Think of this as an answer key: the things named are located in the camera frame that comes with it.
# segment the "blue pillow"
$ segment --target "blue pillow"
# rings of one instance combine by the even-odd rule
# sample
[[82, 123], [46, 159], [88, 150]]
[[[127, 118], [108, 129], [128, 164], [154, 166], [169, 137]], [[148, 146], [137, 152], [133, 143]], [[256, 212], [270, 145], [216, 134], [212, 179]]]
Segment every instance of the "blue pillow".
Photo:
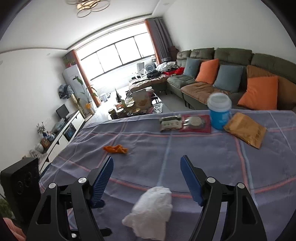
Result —
[[186, 75], [195, 79], [201, 62], [202, 60], [200, 58], [187, 57], [183, 75]]
[[213, 87], [235, 93], [239, 89], [243, 66], [220, 65]]

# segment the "white lid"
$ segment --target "white lid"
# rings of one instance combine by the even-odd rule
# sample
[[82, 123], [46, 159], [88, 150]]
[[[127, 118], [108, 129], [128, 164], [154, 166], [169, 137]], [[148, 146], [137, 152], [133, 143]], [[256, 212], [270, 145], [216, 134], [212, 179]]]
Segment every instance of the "white lid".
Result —
[[232, 102], [226, 94], [213, 93], [207, 99], [207, 106], [215, 112], [226, 112], [231, 109]]

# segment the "box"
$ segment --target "box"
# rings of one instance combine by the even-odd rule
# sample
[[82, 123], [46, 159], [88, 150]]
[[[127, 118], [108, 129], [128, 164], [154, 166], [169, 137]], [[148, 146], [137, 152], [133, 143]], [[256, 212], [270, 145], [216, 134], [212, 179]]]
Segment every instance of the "box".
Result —
[[176, 72], [176, 69], [173, 70], [173, 71], [170, 71], [170, 72], [163, 72], [163, 74], [166, 74], [166, 75], [171, 75], [171, 74], [174, 74]]

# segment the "red bag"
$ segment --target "red bag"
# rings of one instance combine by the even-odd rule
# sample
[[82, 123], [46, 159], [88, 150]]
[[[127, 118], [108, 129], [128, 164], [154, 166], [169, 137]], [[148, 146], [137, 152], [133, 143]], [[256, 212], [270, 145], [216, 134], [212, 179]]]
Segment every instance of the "red bag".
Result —
[[176, 71], [175, 71], [175, 74], [176, 75], [181, 75], [181, 74], [183, 74], [183, 72], [184, 72], [184, 67], [180, 67], [180, 68], [178, 68]]
[[182, 128], [179, 131], [211, 133], [209, 115], [182, 115]]

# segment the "fan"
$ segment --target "fan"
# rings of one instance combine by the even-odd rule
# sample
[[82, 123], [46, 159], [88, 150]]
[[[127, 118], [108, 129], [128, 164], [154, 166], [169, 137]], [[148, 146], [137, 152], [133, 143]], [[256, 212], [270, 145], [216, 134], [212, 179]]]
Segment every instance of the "fan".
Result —
[[154, 64], [146, 64], [145, 69], [148, 73], [151, 73], [155, 70], [155, 65]]

